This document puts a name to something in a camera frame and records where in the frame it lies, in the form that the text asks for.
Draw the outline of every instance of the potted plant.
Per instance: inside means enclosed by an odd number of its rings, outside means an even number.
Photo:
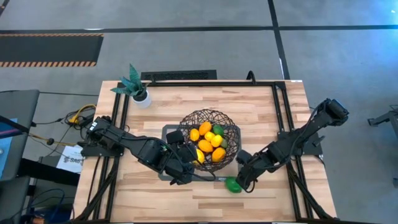
[[[132,100],[139,108],[147,108],[152,102],[147,87],[142,85],[137,70],[130,64],[130,80],[121,77],[124,88],[113,88],[111,91],[120,94],[126,94],[132,97]]]

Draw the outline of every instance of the green fruit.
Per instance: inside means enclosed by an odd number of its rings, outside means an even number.
[[[221,137],[223,137],[224,136],[224,129],[220,125],[214,125],[213,133],[215,133],[216,135],[219,134]]]
[[[223,147],[224,149],[228,147],[228,142],[226,142],[225,139],[223,139],[223,142],[221,142],[221,147]]]
[[[225,187],[232,193],[241,193],[242,188],[236,183],[235,177],[227,177],[225,180]]]

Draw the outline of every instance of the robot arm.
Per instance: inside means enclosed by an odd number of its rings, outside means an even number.
[[[256,152],[254,155],[241,150],[236,160],[243,165],[236,182],[245,190],[251,182],[265,171],[275,172],[278,168],[290,162],[291,155],[307,142],[310,136],[327,126],[340,126],[348,119],[348,111],[336,100],[326,99],[319,104],[307,124],[290,132],[286,137]]]
[[[166,135],[167,142],[161,139],[135,136],[111,124],[109,117],[95,119],[87,131],[87,140],[79,143],[83,147],[82,156],[122,156],[124,148],[130,150],[138,161],[153,171],[163,171],[174,179],[170,184],[182,185],[192,181],[197,159],[196,148],[184,142],[180,131]]]

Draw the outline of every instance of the wooden table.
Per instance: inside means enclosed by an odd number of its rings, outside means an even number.
[[[296,128],[301,127],[310,116],[303,83],[285,83],[294,125]],[[103,82],[96,117],[111,115],[115,94],[110,89],[116,85],[117,81]],[[272,90],[268,86],[149,87],[149,93],[152,104],[148,109],[140,110],[133,102],[129,104],[126,124],[130,127],[130,133],[161,138],[162,128],[166,124],[178,124],[192,111],[208,108],[222,111],[240,127],[242,148],[250,153],[277,139],[279,128]],[[123,99],[124,97],[121,97],[119,104],[119,119]],[[279,101],[286,122],[280,93]],[[76,215],[86,206],[96,160],[97,158],[91,157],[84,161],[74,204]],[[335,216],[324,166],[314,156],[303,156],[302,160],[309,191],[326,212]],[[93,195],[98,186],[100,169],[101,166],[98,167]],[[238,168],[234,161],[216,175],[236,176],[237,173]],[[301,214],[305,217],[302,194],[299,189],[297,192]],[[107,193],[102,200],[100,218],[104,217],[106,199]],[[159,180],[155,172],[138,163],[129,151],[126,151],[120,160],[112,222],[292,220],[295,220],[294,210],[285,167],[273,174],[266,172],[261,175],[253,193],[231,194],[222,182],[192,182],[187,185],[170,186],[169,182]]]

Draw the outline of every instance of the concrete floor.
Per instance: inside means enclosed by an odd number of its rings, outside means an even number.
[[[398,24],[398,1],[274,0],[280,26]],[[271,26],[261,0],[10,0],[0,30],[173,26]],[[395,223],[398,219],[398,139],[390,124],[369,127],[366,119],[397,104],[398,30],[281,31],[291,79],[303,80],[312,106],[328,98],[351,112],[322,142],[333,201],[342,220]],[[93,68],[0,68],[0,91],[32,89],[98,94],[103,80],[128,73],[216,69],[222,79],[281,79],[273,31],[105,34]],[[95,103],[95,96],[41,94],[36,122],[51,121]],[[60,138],[67,127],[39,126],[34,133]],[[78,141],[70,131],[65,141]],[[24,156],[49,152],[29,141]]]

